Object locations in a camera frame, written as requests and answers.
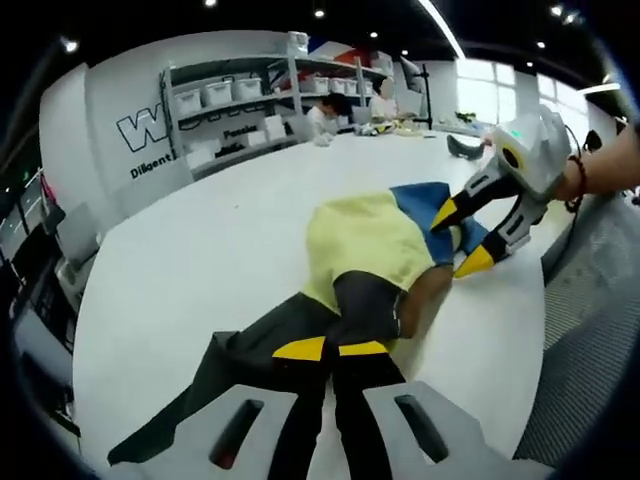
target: cable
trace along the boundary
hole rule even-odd
[[[562,247],[562,250],[558,254],[558,257],[556,258],[556,261],[553,263],[553,266],[549,269],[549,272],[547,274],[548,278],[551,278],[553,276],[553,273],[555,273],[558,265],[560,265],[560,262],[562,261],[565,254],[569,250],[569,245],[571,245],[571,241],[573,240],[573,232],[576,228],[576,223],[578,221],[578,212],[580,211],[580,207],[582,206],[582,200],[584,200],[584,195],[587,190],[587,172],[584,168],[584,164],[582,163],[582,152],[580,149],[580,142],[578,142],[576,135],[573,133],[573,130],[571,130],[571,128],[569,128],[568,125],[565,125],[565,128],[569,131],[569,133],[573,137],[573,140],[576,146],[578,147],[578,156],[571,155],[569,157],[569,161],[575,162],[576,165],[578,166],[578,170],[580,171],[580,190],[575,200],[564,202],[565,208],[569,213],[573,213],[574,217],[573,217],[573,221],[571,222],[569,234],[567,235],[567,241],[565,242],[564,246]]]

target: table surface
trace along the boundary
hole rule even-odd
[[[462,188],[482,162],[450,157],[446,135],[429,133],[436,138],[344,135],[328,148],[291,147],[190,185],[111,230],[75,338],[76,421],[87,461],[106,468],[109,450],[191,383],[214,331],[241,330],[301,288],[315,206],[425,181]],[[493,202],[476,218],[491,229],[512,204]],[[487,443],[508,457],[542,364],[540,256],[550,239],[537,228],[511,259],[454,281],[412,364],[413,378],[477,418]],[[309,478],[348,478],[332,401]]]

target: window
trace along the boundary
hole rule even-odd
[[[516,76],[511,65],[457,60],[458,110],[480,122],[502,123],[516,117]]]
[[[584,142],[589,133],[588,104],[584,95],[564,83],[538,75],[540,104],[557,112],[562,121],[575,134],[578,142]]]

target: white storage box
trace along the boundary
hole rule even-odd
[[[206,104],[210,107],[223,105],[233,101],[231,97],[231,80],[210,83],[205,88]]]
[[[357,80],[345,80],[345,95],[357,95],[358,94],[358,81]]]
[[[371,66],[385,75],[393,76],[393,59],[383,52],[373,52],[371,54]]]
[[[368,80],[364,82],[364,94],[367,96],[373,95],[373,82]]]
[[[259,78],[236,80],[231,86],[231,94],[235,101],[259,98],[262,96],[262,81]]]
[[[256,147],[267,142],[266,134],[258,130],[257,132],[249,132],[246,135],[240,137],[240,143],[245,147]]]
[[[303,32],[287,33],[285,53],[294,57],[306,57],[309,54],[309,35]]]
[[[344,95],[347,92],[347,85],[343,78],[332,78],[329,80],[329,90]]]
[[[284,129],[284,125],[272,126],[266,130],[266,134],[267,140],[270,142],[287,137],[287,131]]]
[[[268,130],[269,128],[278,128],[282,126],[282,116],[273,115],[271,117],[265,117],[258,123],[260,130]]]
[[[213,154],[208,148],[199,148],[187,154],[187,165],[190,170],[202,167],[213,160]]]
[[[309,77],[300,82],[300,91],[306,93],[329,93],[327,77]]]
[[[176,95],[178,111],[181,115],[189,115],[202,109],[200,90],[190,90]]]

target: yellow claw tip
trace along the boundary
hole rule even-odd
[[[489,252],[487,252],[487,249],[480,245],[473,252],[471,252],[471,255],[469,255],[464,262],[462,262],[462,265],[460,265],[460,268],[455,271],[453,277],[466,277],[467,275],[471,275],[472,273],[489,270],[494,265],[495,262],[493,258],[491,258]]]
[[[434,229],[435,227],[440,225],[443,221],[445,221],[447,218],[453,215],[456,212],[456,210],[458,210],[458,207],[456,207],[456,204],[453,202],[453,199],[447,198],[447,200],[444,202],[442,207],[440,207],[440,210],[438,211],[436,218],[433,219],[433,223],[431,224],[431,229]]]

